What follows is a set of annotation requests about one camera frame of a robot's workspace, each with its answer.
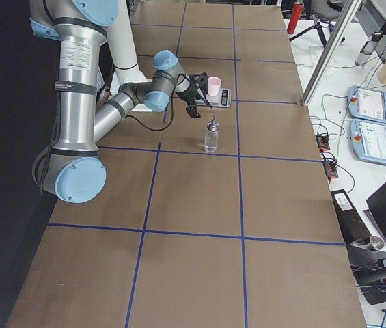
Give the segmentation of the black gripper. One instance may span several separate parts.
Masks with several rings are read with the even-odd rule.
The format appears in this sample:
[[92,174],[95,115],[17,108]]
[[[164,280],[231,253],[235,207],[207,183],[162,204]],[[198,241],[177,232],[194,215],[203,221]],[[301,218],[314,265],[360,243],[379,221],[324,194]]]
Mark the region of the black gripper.
[[187,104],[186,112],[190,118],[200,117],[200,113],[197,110],[196,94],[197,88],[194,85],[189,85],[188,88],[180,93],[180,98]]

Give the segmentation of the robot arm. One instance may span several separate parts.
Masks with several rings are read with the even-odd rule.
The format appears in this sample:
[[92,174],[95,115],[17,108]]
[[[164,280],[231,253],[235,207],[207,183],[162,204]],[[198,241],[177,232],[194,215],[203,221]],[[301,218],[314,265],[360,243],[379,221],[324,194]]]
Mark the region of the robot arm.
[[[161,112],[177,94],[187,113],[198,116],[197,87],[168,50],[154,56],[155,73],[139,69],[125,1],[32,1],[33,33],[60,43],[57,119],[50,144],[33,164],[43,191],[65,202],[84,203],[105,185],[107,171],[97,143],[139,105]],[[96,104],[100,47],[109,46],[117,93]]]

